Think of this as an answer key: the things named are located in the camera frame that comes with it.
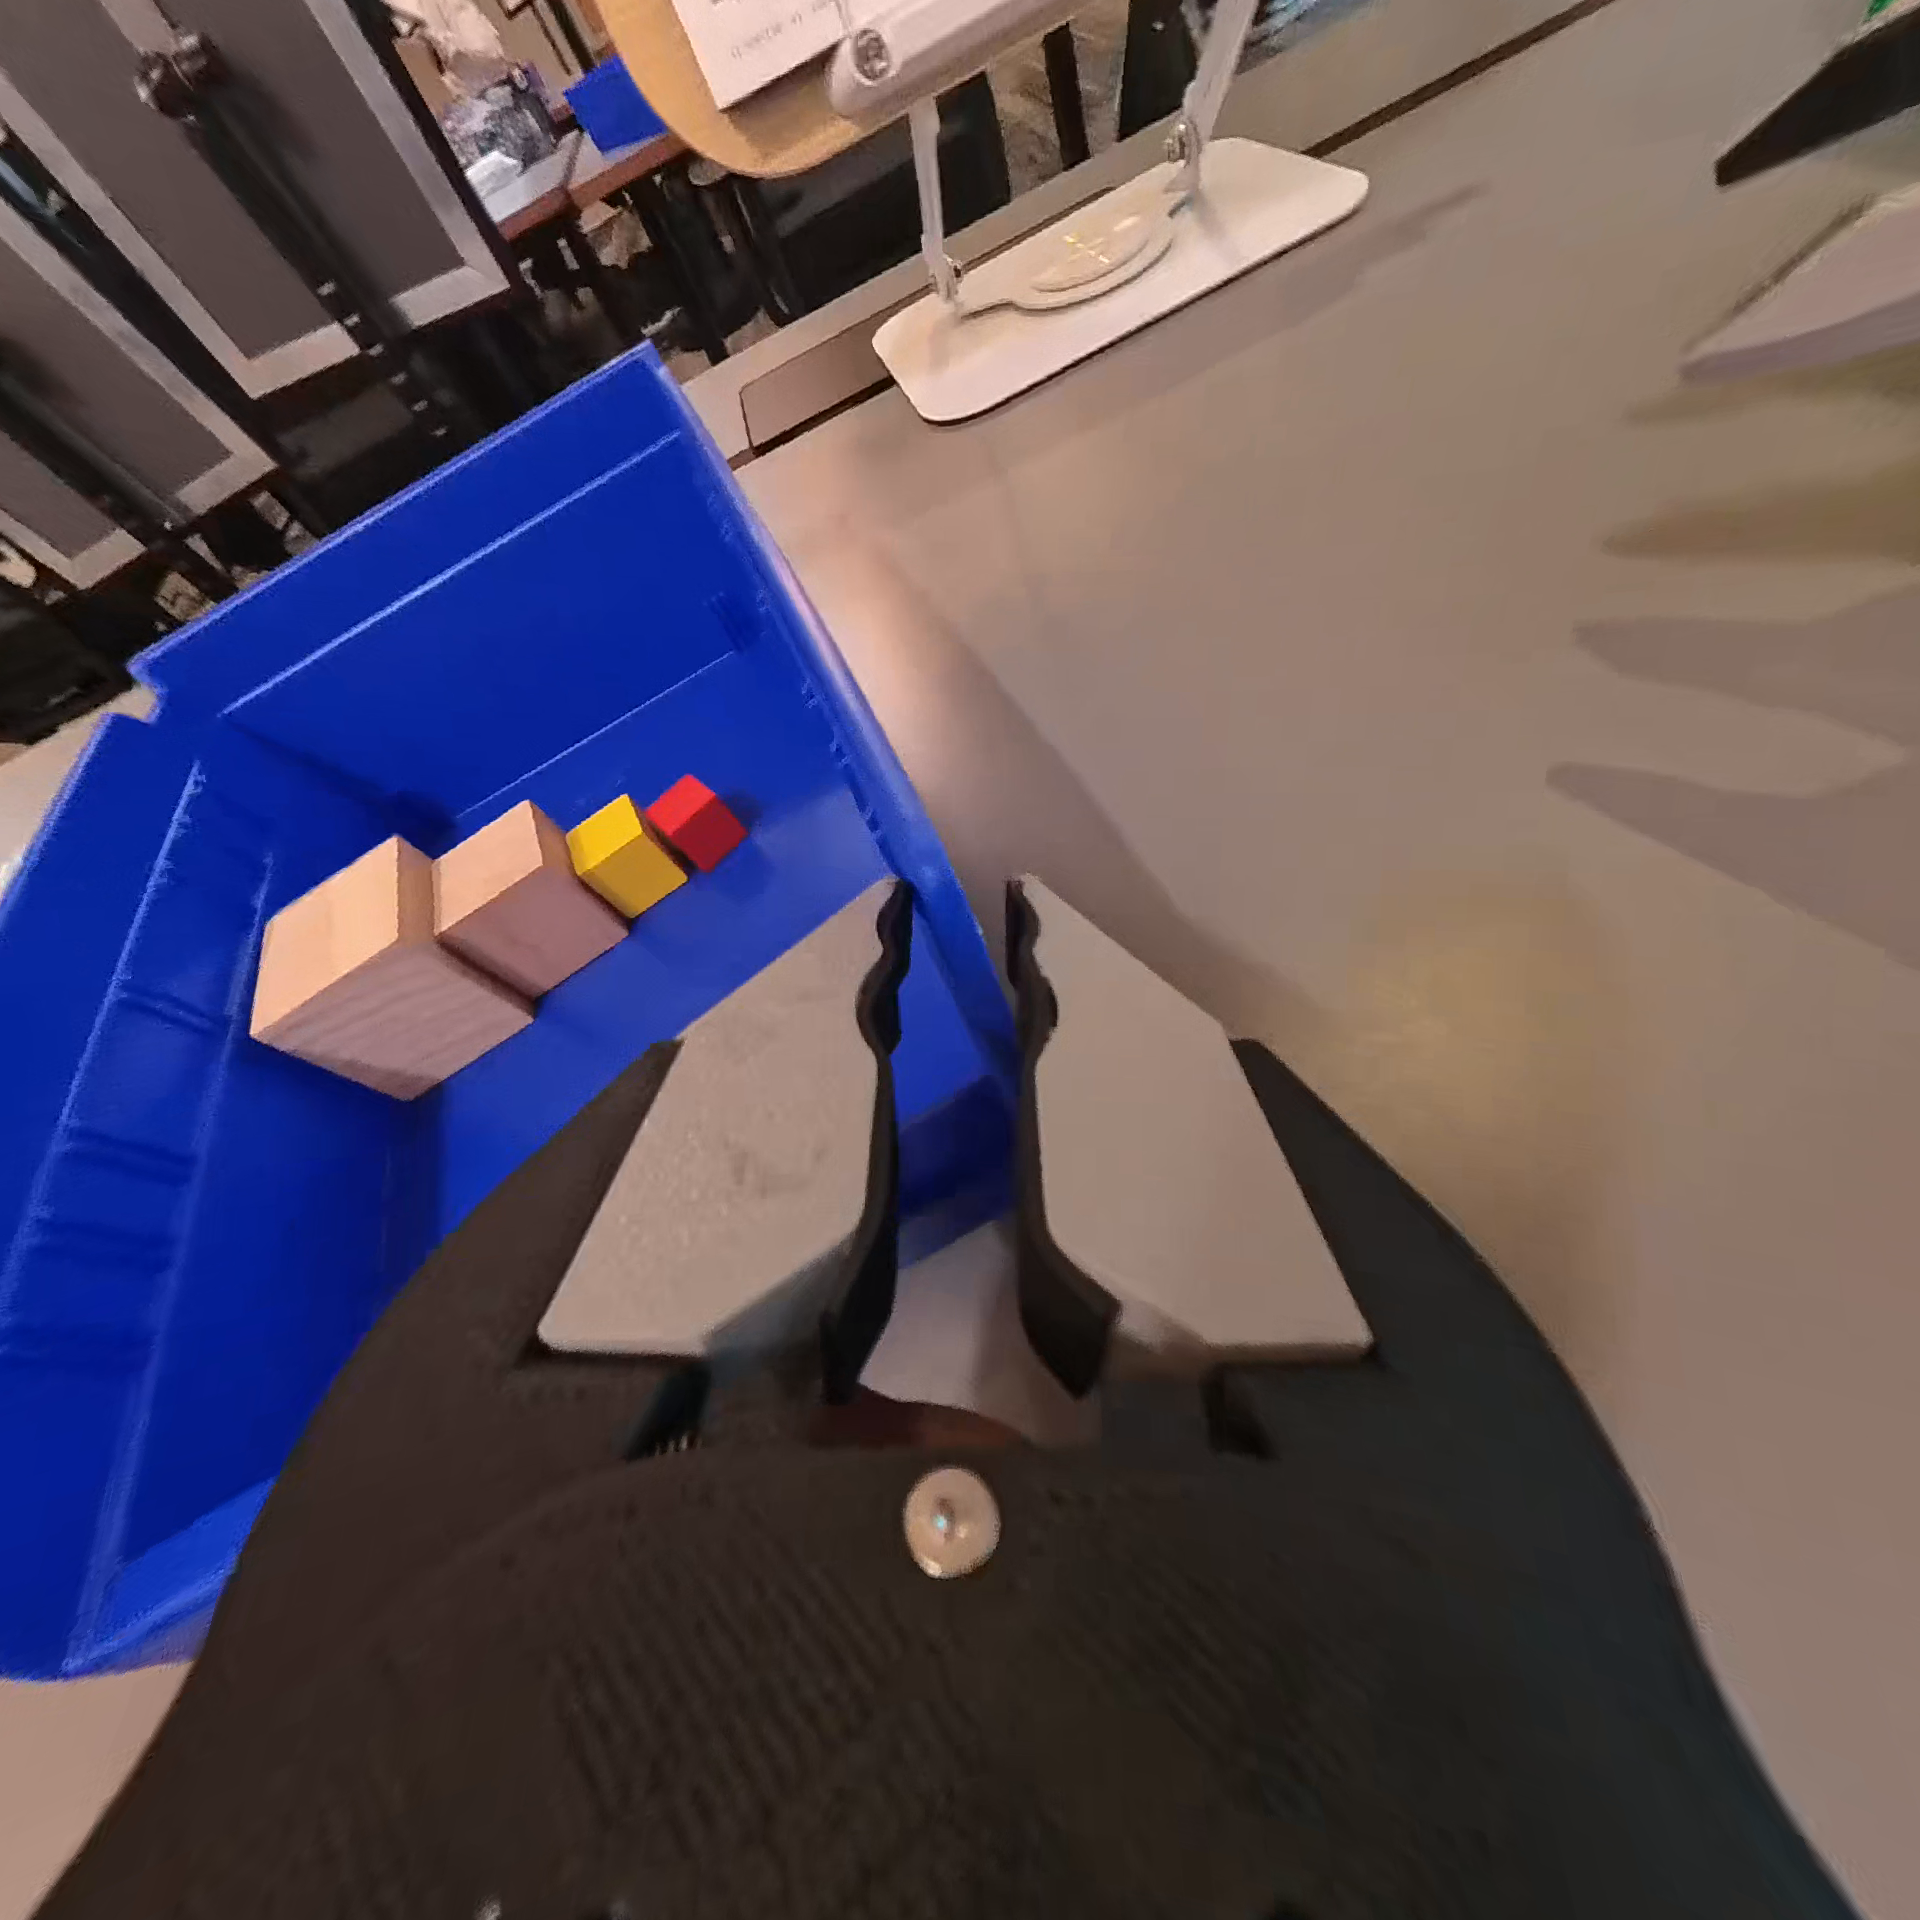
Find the yellow cube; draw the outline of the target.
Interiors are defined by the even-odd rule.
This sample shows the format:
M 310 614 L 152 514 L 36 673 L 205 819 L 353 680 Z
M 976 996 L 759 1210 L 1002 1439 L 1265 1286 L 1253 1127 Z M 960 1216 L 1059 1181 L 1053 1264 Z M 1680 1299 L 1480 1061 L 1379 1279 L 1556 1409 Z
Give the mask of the yellow cube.
M 650 827 L 630 794 L 617 794 L 566 827 L 569 861 L 625 921 L 685 884 L 677 851 Z

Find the large blue plastic bin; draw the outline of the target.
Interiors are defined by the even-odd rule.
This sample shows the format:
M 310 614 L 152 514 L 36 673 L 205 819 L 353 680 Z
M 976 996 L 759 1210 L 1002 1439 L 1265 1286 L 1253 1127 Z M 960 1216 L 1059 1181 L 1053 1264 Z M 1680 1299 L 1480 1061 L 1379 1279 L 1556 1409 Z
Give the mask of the large blue plastic bin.
M 650 1043 L 869 881 L 917 921 L 900 1253 L 1010 1209 L 962 881 L 695 407 L 636 347 L 132 663 L 3 887 L 3 1676 L 185 1659 L 372 1320 Z M 699 776 L 747 843 L 403 1103 L 249 1036 L 266 919 Z

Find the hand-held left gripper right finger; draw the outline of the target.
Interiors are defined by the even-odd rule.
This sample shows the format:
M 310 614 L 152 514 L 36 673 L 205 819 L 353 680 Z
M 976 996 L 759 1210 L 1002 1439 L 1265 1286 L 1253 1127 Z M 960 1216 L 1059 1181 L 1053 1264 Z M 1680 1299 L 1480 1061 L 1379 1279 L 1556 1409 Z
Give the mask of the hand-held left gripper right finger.
M 1016 996 L 1016 1310 L 1072 1396 L 1110 1373 L 1350 1361 L 1365 1323 L 1233 1039 L 1037 876 Z

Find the small wooden side table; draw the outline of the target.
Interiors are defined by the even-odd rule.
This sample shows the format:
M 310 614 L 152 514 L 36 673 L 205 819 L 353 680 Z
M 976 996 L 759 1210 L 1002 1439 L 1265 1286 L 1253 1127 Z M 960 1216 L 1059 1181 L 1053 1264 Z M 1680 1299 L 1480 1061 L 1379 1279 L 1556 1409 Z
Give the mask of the small wooden side table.
M 687 347 L 715 364 L 730 353 L 723 314 L 697 263 L 685 207 L 669 191 L 669 179 L 682 179 L 685 156 L 685 140 L 670 130 L 607 150 L 582 130 L 569 130 L 552 156 L 482 189 L 480 204 L 517 256 L 559 254 L 562 287 L 589 296 L 622 346 L 645 334 L 639 293 L 595 250 L 582 217 L 595 204 L 630 210 L 657 263 L 666 314 L 680 316 Z

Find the medium wooden cube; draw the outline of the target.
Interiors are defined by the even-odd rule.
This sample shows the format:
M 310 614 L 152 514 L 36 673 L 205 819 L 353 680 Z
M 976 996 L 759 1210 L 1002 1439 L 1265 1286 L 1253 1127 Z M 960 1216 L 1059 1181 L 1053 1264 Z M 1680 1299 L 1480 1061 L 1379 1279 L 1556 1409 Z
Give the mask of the medium wooden cube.
M 442 949 L 526 1000 L 540 1000 L 627 936 L 585 884 L 566 830 L 520 799 L 430 861 Z

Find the small red cube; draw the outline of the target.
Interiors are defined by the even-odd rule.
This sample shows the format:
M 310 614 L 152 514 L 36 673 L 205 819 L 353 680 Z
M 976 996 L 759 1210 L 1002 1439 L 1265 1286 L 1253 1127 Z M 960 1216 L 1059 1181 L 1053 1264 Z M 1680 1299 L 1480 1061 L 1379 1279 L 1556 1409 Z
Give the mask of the small red cube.
M 642 801 L 639 819 L 695 873 L 710 873 L 747 840 L 746 816 L 697 774 L 682 774 Z

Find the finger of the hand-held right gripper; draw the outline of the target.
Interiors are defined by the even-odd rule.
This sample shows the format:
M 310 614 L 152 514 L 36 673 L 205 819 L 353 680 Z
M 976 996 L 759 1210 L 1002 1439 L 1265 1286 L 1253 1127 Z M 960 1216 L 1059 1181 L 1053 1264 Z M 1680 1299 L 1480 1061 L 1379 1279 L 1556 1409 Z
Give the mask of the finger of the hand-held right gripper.
M 1917 191 L 1856 204 L 1680 360 L 1685 381 L 1845 364 L 1917 346 Z
M 1917 109 L 1917 7 L 1867 7 L 1823 64 L 1716 159 L 1727 189 Z

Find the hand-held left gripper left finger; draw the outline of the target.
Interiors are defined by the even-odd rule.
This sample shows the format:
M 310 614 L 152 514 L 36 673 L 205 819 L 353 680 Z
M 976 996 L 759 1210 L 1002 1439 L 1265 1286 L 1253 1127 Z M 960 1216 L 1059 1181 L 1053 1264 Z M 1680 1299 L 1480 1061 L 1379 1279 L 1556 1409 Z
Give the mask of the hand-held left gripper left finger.
M 856 1387 L 900 1274 L 893 1047 L 915 890 L 879 879 L 695 1019 L 540 1320 L 570 1357 Z

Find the small blue bin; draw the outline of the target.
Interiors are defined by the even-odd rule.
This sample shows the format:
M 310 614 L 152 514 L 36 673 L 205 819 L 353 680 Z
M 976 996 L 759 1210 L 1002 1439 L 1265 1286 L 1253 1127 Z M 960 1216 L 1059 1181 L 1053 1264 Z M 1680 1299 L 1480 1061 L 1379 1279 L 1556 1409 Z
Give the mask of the small blue bin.
M 662 117 L 642 97 L 619 54 L 595 61 L 562 87 L 575 123 L 599 154 L 615 154 L 669 134 Z

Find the instruction sheet stand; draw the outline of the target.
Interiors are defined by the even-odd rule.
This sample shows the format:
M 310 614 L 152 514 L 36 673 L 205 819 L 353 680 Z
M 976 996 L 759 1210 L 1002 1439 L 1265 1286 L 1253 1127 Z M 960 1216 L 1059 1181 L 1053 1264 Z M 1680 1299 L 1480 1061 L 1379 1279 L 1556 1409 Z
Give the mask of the instruction sheet stand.
M 960 269 L 945 249 L 936 97 L 1072 11 L 1073 3 L 599 3 L 645 103 L 727 174 L 793 177 L 905 123 L 932 287 L 877 324 L 875 351 L 926 421 L 989 413 L 1365 203 L 1365 174 L 1213 137 L 1259 14 L 1259 3 L 1216 3 L 1165 156 Z

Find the grey metal-framed panel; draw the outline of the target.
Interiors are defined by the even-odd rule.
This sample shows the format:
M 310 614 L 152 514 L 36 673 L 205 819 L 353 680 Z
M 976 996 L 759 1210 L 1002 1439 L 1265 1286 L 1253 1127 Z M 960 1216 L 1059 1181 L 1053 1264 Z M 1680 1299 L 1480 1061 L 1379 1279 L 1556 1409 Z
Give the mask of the grey metal-framed panel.
M 3 540 L 95 589 L 277 474 L 227 407 L 3 204 Z
M 143 93 L 143 61 L 212 56 L 233 123 L 403 337 L 517 290 L 515 260 L 427 123 L 372 3 L 6 3 L 3 124 L 250 399 L 356 353 L 306 277 Z

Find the large light wooden cube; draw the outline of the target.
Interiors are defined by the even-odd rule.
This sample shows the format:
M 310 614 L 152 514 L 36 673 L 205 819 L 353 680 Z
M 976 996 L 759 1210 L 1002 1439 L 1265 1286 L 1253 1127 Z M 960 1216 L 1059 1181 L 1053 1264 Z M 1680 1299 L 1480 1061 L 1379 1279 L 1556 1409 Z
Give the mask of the large light wooden cube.
M 435 861 L 390 837 L 272 916 L 249 1033 L 413 1099 L 530 1019 L 526 996 L 440 943 Z

